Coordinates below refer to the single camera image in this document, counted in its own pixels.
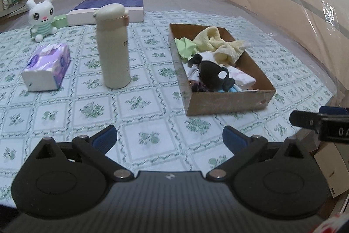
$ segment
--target tissue box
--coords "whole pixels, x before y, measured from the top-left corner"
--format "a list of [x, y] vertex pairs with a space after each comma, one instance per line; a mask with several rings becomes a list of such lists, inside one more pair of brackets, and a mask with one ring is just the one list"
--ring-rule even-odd
[[43, 45], [36, 49], [22, 77], [28, 91], [57, 90], [70, 63], [66, 44]]

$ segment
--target patterned tablecloth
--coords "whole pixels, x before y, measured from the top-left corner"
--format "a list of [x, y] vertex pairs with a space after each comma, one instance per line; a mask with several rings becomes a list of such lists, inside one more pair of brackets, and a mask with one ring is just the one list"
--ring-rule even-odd
[[[225, 27], [252, 44], [250, 56], [277, 93], [262, 111], [186, 117], [168, 48], [169, 23]], [[241, 17], [192, 11], [147, 12], [130, 24], [132, 81], [121, 90], [103, 85], [95, 26], [62, 28], [41, 43], [67, 43], [72, 61], [58, 91], [29, 93], [21, 71], [38, 46], [29, 29], [0, 34], [0, 203], [14, 206], [11, 182], [44, 136], [57, 142], [92, 135], [109, 124], [119, 139], [107, 154], [135, 174], [138, 170], [201, 170], [204, 174], [232, 156], [222, 129], [283, 141], [296, 133], [288, 123], [294, 109], [317, 111], [332, 94], [282, 45]]]

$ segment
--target thermos bottle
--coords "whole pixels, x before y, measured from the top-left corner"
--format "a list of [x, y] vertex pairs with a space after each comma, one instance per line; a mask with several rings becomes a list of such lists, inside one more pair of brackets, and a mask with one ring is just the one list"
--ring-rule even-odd
[[128, 58], [128, 11], [122, 4], [101, 7], [94, 14], [96, 39], [104, 84], [119, 89], [131, 81]]

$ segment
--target white bunny plush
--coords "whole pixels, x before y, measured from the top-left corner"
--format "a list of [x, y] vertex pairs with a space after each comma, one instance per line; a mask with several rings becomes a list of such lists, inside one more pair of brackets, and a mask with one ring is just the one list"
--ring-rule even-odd
[[31, 32], [36, 33], [35, 41], [40, 43], [45, 36], [57, 33], [57, 28], [52, 26], [54, 21], [52, 5], [53, 0], [44, 0], [36, 4], [34, 0], [28, 0], [29, 23], [33, 25]]

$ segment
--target metal screw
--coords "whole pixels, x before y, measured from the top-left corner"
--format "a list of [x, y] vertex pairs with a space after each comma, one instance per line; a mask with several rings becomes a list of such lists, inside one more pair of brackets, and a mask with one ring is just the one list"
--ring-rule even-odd
[[222, 169], [214, 169], [212, 171], [210, 171], [210, 176], [215, 178], [215, 179], [220, 179], [220, 178], [224, 178], [226, 176], [226, 172]]
[[114, 172], [114, 176], [120, 179], [128, 178], [131, 175], [129, 170], [119, 169]]

